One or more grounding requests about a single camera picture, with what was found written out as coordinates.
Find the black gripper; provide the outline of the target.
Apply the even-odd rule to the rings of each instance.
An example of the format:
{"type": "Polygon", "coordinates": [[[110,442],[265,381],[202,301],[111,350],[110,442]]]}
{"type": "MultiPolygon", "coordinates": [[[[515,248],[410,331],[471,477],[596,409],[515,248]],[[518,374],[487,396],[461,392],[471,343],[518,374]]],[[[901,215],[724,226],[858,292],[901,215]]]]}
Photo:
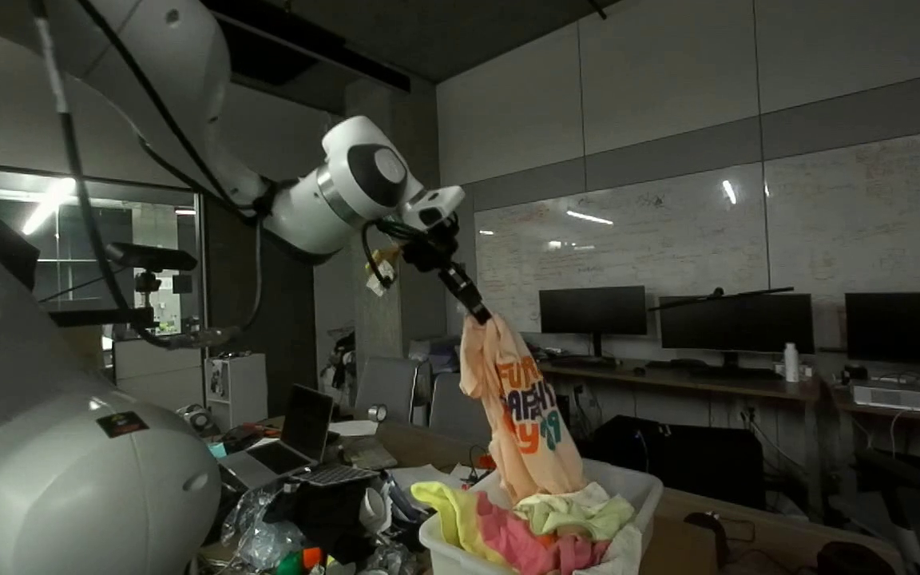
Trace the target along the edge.
{"type": "Polygon", "coordinates": [[[456,263],[456,248],[461,248],[461,219],[454,215],[425,207],[417,215],[417,223],[405,226],[402,259],[417,271],[438,271],[449,279],[449,293],[466,306],[466,314],[477,324],[490,324],[491,314],[478,286],[466,275],[466,269],[456,263]]]}

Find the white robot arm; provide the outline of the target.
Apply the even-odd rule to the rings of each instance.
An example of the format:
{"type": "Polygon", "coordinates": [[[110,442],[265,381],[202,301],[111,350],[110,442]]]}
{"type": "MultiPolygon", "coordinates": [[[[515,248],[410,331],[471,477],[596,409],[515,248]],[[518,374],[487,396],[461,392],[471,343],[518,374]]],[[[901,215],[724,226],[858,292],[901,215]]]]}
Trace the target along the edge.
{"type": "MultiPolygon", "coordinates": [[[[230,50],[202,0],[0,0],[0,37],[37,50],[50,85],[97,89],[155,164],[287,248],[324,263],[378,223],[472,320],[490,315],[445,239],[464,191],[421,186],[370,118],[333,125],[299,179],[233,155],[230,50]]],[[[193,425],[83,369],[0,263],[0,575],[181,575],[217,506],[219,465],[193,425]]]]}

